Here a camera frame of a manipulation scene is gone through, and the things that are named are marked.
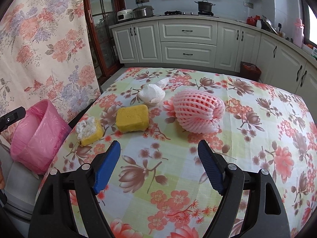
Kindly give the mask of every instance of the table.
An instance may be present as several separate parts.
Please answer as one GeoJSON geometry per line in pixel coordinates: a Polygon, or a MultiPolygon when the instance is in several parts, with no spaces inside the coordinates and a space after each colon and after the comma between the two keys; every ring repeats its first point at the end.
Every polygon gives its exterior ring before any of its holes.
{"type": "MultiPolygon", "coordinates": [[[[265,168],[270,172],[286,208],[292,237],[317,205],[317,129],[305,103],[294,94],[227,75],[129,68],[83,118],[89,116],[104,125],[102,140],[78,147],[73,130],[48,172],[53,167],[61,172],[75,170],[118,140],[121,157],[109,184],[97,195],[117,238],[203,236],[221,197],[212,189],[197,155],[202,139],[242,170],[265,168]],[[115,125],[116,111],[141,104],[138,92],[142,85],[166,77],[170,80],[164,102],[149,107],[150,127],[145,132],[121,133],[115,125]],[[205,90],[225,102],[226,113],[217,133],[194,134],[180,127],[172,99],[186,88],[205,90]]],[[[75,192],[70,196],[78,229],[85,235],[75,192]]],[[[244,191],[232,235],[240,231],[247,201],[248,191],[244,191]]]]}

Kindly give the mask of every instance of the cooking pot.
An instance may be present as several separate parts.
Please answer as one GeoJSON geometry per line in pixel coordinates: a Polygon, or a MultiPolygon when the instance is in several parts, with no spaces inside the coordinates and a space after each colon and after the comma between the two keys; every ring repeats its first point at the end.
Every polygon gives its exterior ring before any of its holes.
{"type": "Polygon", "coordinates": [[[153,16],[153,7],[150,5],[144,5],[133,10],[135,19],[148,18],[153,16]]]}
{"type": "Polygon", "coordinates": [[[195,2],[195,3],[198,3],[198,11],[200,12],[211,12],[211,7],[216,5],[216,4],[208,2],[207,0],[202,0],[200,2],[195,2]]]}

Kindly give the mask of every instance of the sponge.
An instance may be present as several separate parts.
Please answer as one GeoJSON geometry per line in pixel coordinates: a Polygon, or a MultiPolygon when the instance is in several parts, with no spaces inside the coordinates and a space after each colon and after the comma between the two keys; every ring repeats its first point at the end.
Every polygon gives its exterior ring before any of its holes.
{"type": "Polygon", "coordinates": [[[116,124],[121,132],[145,131],[149,126],[149,110],[146,105],[122,107],[117,112],[116,124]]]}
{"type": "Polygon", "coordinates": [[[79,145],[82,147],[94,143],[103,136],[101,124],[94,117],[89,117],[87,120],[77,123],[76,133],[79,145]]]}

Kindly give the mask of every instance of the pink thermos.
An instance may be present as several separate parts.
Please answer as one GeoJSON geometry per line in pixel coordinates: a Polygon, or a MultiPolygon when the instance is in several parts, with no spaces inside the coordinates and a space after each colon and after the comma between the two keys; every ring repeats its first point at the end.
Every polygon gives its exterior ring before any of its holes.
{"type": "Polygon", "coordinates": [[[293,39],[295,45],[302,47],[304,41],[304,24],[300,18],[296,18],[296,22],[294,23],[293,39]]]}

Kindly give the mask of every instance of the floral curtain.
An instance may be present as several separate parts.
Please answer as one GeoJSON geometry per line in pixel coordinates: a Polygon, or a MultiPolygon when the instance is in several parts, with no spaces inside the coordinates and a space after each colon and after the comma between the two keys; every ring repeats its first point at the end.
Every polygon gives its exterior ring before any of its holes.
{"type": "Polygon", "coordinates": [[[70,121],[99,96],[83,0],[14,0],[0,22],[0,116],[50,99],[70,121]]]}

